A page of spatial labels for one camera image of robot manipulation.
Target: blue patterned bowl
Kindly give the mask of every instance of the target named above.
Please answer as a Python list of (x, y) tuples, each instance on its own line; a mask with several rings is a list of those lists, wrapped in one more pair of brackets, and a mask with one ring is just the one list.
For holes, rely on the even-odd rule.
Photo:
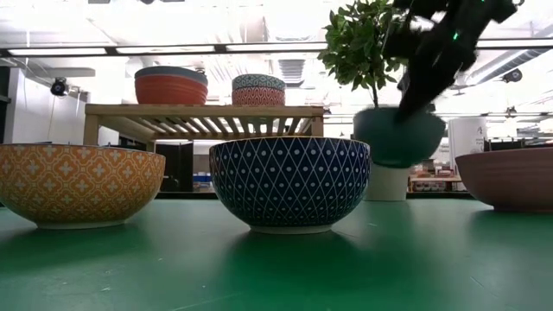
[(135, 79), (138, 79), (143, 76), (148, 75), (172, 75), (179, 76), (194, 80), (201, 83), (204, 86), (207, 86), (207, 77), (203, 73), (197, 73), (194, 70), (174, 67), (174, 66), (153, 66), (142, 68), (135, 73)]
[(369, 154), (348, 139), (252, 138), (212, 146), (209, 167), (221, 202), (253, 231), (317, 233), (362, 200)]
[(232, 90), (236, 91), (245, 87), (269, 87), (286, 92), (286, 83), (279, 78), (266, 74), (248, 73), (242, 74), (232, 80)]

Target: yellow patterned bowl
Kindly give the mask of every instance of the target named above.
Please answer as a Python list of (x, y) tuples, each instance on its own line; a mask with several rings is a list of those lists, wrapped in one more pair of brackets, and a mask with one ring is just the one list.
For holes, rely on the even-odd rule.
[(152, 201), (165, 157), (60, 144), (0, 145), (0, 201), (45, 229), (121, 225)]

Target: diamond pattern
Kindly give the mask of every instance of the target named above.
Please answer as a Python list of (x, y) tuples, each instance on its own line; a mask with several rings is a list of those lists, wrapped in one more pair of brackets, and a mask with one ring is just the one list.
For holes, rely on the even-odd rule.
[(258, 226), (331, 225), (361, 201), (365, 143), (320, 137), (258, 138), (209, 151), (215, 192), (239, 219)]

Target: wooden rack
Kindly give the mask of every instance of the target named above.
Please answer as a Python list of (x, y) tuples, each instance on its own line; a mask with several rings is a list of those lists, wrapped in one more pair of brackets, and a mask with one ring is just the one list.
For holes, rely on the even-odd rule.
[(323, 136), (323, 113), (313, 106), (87, 104), (83, 143), (98, 144), (100, 126), (147, 143), (150, 151), (159, 139)]

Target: white wall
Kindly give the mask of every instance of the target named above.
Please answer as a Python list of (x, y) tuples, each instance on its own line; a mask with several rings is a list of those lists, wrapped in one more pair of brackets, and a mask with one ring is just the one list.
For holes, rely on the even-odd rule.
[(83, 142), (85, 101), (55, 97), (44, 85), (12, 68), (4, 143)]

